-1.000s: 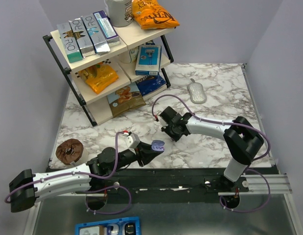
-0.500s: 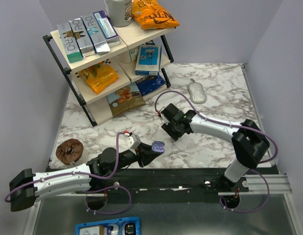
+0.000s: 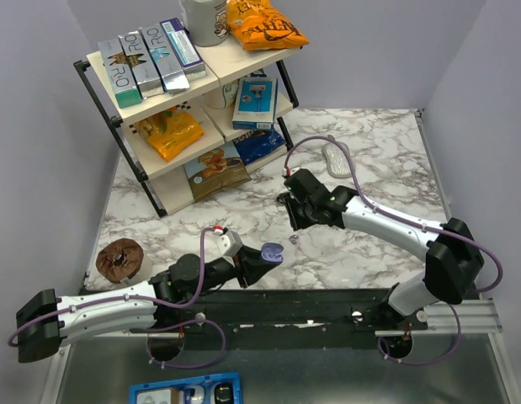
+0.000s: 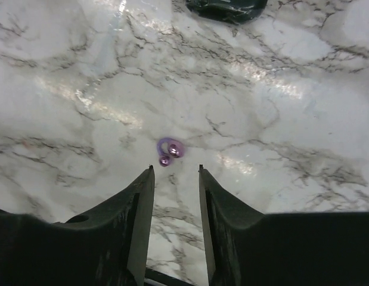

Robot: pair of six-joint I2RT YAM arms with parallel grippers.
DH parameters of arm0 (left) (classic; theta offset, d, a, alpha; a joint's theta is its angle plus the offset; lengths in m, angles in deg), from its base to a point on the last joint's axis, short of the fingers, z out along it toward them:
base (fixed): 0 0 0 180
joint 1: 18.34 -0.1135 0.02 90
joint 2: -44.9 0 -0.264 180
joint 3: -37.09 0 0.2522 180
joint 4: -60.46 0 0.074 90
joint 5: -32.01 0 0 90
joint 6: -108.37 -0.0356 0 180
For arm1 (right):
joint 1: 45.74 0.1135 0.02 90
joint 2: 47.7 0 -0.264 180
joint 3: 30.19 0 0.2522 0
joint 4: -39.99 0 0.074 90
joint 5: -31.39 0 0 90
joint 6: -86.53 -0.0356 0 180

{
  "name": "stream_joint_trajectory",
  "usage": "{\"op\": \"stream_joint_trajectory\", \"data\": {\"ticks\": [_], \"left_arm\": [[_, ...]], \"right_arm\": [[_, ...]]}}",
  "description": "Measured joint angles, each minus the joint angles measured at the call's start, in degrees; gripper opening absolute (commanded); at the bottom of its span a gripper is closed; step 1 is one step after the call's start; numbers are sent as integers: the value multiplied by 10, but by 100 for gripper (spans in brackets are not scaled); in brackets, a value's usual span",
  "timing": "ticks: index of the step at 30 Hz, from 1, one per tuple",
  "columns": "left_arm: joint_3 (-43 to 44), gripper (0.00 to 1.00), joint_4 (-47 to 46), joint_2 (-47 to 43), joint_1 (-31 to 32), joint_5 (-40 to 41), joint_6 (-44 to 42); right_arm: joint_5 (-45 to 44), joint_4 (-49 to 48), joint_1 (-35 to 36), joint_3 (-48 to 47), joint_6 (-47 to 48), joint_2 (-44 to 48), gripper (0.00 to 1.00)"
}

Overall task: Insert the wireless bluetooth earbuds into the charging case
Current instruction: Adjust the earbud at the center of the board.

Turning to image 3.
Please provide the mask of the black earbud charging case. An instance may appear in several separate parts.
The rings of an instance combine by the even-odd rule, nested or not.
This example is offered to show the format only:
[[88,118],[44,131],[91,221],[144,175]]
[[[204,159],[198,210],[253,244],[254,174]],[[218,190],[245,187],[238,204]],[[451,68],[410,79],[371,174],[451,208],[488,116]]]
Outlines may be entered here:
[[282,205],[286,203],[289,199],[291,199],[290,193],[282,193],[277,196],[276,201]]

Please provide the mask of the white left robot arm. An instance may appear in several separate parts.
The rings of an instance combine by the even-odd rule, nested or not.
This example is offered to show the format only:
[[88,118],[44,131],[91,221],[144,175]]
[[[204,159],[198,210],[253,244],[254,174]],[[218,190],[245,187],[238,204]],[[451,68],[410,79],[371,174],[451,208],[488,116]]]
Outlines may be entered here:
[[8,338],[18,361],[31,363],[56,354],[80,339],[124,329],[169,332],[195,295],[237,279],[248,287],[283,262],[283,247],[241,246],[211,262],[189,253],[147,281],[96,295],[62,296],[42,290],[15,315],[17,328]]

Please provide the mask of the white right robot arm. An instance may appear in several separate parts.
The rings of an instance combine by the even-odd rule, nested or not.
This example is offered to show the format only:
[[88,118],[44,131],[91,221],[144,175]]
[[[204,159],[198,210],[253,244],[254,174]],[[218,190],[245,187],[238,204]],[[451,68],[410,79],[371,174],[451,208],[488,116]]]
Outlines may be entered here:
[[299,169],[284,180],[282,194],[294,230],[314,225],[361,231],[389,242],[424,264],[421,274],[391,287],[375,314],[390,330],[406,323],[424,306],[458,305],[472,288],[484,259],[467,225],[456,218],[442,224],[422,221],[372,202],[354,189],[329,190],[309,170]]

